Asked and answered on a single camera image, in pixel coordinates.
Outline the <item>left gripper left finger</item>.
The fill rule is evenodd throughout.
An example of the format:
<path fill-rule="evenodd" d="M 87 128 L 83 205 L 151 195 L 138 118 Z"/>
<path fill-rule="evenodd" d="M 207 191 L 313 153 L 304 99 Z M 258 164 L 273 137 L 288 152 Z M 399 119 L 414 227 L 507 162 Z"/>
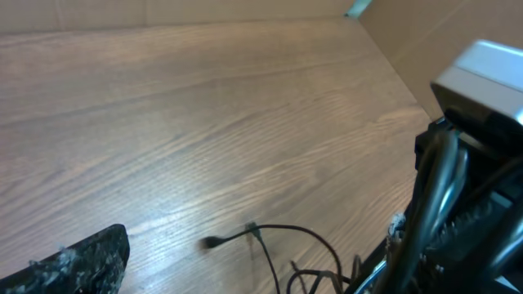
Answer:
<path fill-rule="evenodd" d="M 130 244 L 126 227 L 111 225 L 1 279 L 2 293 L 117 294 Z"/>

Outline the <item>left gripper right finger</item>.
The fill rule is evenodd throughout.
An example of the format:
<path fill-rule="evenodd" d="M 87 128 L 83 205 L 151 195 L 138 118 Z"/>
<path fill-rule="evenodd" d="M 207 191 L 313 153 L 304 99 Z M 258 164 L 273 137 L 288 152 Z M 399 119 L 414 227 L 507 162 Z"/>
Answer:
<path fill-rule="evenodd" d="M 396 213 L 387 228 L 387 235 L 360 265 L 359 273 L 352 279 L 346 294 L 371 293 L 373 286 L 387 267 L 387 255 L 391 241 L 397 232 L 405 230 L 406 217 L 404 213 Z"/>

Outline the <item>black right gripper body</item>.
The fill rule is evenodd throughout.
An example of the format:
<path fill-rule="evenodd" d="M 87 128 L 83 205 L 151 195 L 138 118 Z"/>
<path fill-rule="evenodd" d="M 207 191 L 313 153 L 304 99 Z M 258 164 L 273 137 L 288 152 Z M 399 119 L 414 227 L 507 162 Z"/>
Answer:
<path fill-rule="evenodd" d="M 414 293 L 522 291 L 522 154 L 483 145 L 447 118 L 415 141 Z"/>

